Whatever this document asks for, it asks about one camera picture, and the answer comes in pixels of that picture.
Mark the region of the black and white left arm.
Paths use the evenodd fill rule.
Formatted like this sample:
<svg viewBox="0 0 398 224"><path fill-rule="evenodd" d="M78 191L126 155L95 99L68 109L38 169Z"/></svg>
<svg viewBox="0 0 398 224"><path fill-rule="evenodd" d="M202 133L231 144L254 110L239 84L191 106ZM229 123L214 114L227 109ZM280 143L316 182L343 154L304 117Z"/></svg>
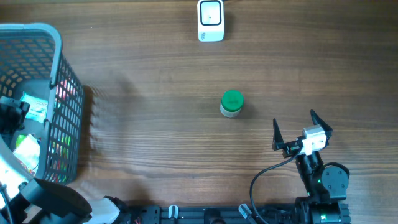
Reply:
<svg viewBox="0 0 398 224"><path fill-rule="evenodd" d="M38 179L19 162L1 140L1 223L22 223L31 205L41 211L31 223L131 223L129 207L118 198L105 196L87 201L77 191Z"/></svg>

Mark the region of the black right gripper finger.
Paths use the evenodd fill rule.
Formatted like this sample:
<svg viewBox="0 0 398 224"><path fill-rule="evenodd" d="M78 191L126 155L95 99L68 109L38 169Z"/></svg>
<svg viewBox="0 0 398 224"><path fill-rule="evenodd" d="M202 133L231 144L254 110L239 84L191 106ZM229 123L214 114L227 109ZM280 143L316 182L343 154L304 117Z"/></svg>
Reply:
<svg viewBox="0 0 398 224"><path fill-rule="evenodd" d="M274 151L280 150L284 147L284 140L282 134L279 129L279 125L277 124L277 120L273 119L273 142L272 142L272 149Z"/></svg>
<svg viewBox="0 0 398 224"><path fill-rule="evenodd" d="M320 125L323 130L325 131L325 135L327 137L331 137L332 133L333 133L333 129L326 123L324 122L324 120L321 119L321 117L319 117L319 115L316 114L314 109L310 110L310 116L312 119L312 122L314 125Z"/></svg>

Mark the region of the teal tissue packet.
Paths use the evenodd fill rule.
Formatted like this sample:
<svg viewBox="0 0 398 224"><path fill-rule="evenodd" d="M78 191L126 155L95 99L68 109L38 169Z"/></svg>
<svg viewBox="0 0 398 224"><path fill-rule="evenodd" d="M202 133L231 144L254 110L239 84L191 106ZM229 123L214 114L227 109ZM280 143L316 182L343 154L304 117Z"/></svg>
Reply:
<svg viewBox="0 0 398 224"><path fill-rule="evenodd" d="M31 119L39 123L44 122L47 117L47 100L31 96L24 92L21 101L30 104L29 110L25 116L26 119Z"/></svg>

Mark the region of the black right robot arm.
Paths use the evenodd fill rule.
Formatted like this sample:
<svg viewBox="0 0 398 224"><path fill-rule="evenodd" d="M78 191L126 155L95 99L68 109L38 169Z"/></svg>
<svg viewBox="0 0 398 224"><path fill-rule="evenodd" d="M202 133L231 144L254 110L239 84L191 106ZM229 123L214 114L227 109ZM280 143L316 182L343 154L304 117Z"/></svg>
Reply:
<svg viewBox="0 0 398 224"><path fill-rule="evenodd" d="M292 211L294 223L350 223L346 200L350 172L337 162L324 163L320 151L329 145L333 129L314 110L310 111L313 125L304 128L296 140L285 142L273 120L275 151L281 150L285 159L295 159L300 178L307 191L306 197L298 197Z"/></svg>

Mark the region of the green lid jar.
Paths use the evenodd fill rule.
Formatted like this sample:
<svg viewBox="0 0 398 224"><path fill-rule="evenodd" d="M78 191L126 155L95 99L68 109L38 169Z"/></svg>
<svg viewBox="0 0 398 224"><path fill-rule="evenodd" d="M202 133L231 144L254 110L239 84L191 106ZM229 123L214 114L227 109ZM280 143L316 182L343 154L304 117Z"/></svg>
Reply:
<svg viewBox="0 0 398 224"><path fill-rule="evenodd" d="M238 90L227 90L224 92L221 102L220 111L221 114L227 118L236 117L244 104L244 97Z"/></svg>

